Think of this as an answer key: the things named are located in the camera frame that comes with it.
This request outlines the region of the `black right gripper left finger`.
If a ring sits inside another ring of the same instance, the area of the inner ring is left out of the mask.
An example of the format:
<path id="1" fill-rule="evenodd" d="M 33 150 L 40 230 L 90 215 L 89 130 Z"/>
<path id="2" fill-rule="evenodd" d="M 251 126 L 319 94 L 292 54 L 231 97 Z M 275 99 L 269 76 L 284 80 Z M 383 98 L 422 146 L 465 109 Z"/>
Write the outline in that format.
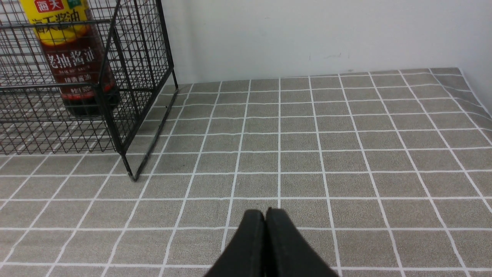
<path id="1" fill-rule="evenodd" d="M 229 244 L 206 277 L 263 277 L 265 219 L 257 209 L 245 211 Z"/>

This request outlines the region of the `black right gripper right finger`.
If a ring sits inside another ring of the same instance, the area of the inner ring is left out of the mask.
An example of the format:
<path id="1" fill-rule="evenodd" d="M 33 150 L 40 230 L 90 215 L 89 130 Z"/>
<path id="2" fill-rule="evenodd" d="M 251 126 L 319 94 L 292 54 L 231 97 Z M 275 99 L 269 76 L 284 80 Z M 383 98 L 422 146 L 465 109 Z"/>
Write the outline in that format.
<path id="1" fill-rule="evenodd" d="M 339 276 L 308 244 L 285 210 L 267 210 L 266 231 L 266 277 Z"/>

